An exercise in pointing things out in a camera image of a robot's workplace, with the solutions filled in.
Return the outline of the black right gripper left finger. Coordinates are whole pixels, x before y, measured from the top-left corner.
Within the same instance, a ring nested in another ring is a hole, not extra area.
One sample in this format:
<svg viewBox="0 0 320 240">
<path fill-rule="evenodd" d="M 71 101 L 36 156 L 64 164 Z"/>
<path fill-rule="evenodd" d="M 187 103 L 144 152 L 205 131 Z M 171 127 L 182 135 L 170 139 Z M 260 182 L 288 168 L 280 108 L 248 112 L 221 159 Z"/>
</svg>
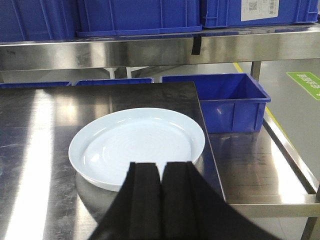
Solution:
<svg viewBox="0 0 320 240">
<path fill-rule="evenodd" d="M 159 240 L 161 221 L 161 182 L 156 165 L 131 162 L 122 187 L 89 239 Z"/>
</svg>

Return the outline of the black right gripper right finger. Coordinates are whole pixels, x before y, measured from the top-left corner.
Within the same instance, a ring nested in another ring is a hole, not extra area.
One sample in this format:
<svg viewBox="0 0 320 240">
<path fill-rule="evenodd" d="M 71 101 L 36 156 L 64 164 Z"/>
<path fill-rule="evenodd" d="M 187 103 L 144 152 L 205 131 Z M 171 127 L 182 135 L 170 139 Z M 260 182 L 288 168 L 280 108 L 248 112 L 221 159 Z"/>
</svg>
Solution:
<svg viewBox="0 0 320 240">
<path fill-rule="evenodd" d="M 169 162 L 162 176 L 165 240 L 275 240 L 228 205 L 191 162 Z"/>
</svg>

